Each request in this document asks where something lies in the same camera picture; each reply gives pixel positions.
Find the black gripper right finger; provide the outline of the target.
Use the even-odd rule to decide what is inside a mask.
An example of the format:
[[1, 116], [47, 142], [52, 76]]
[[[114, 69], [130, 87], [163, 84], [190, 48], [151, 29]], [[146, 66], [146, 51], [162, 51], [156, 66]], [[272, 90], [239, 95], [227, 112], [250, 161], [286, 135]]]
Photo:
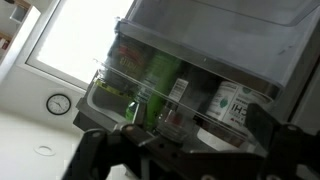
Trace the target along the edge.
[[261, 180], [303, 180], [297, 175], [299, 165], [319, 177], [319, 133], [312, 135], [299, 126], [281, 124], [255, 103], [248, 105], [245, 126], [267, 151], [259, 170]]

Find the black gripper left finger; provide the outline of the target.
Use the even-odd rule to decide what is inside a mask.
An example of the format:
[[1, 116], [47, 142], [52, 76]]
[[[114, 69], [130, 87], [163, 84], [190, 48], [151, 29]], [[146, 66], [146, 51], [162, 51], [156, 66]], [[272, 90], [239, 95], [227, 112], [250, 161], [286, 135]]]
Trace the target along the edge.
[[172, 164], [165, 145], [145, 144], [145, 134], [137, 126], [123, 125], [112, 133], [87, 130], [66, 169], [62, 180], [106, 180], [111, 168], [124, 165], [140, 180], [186, 180]]

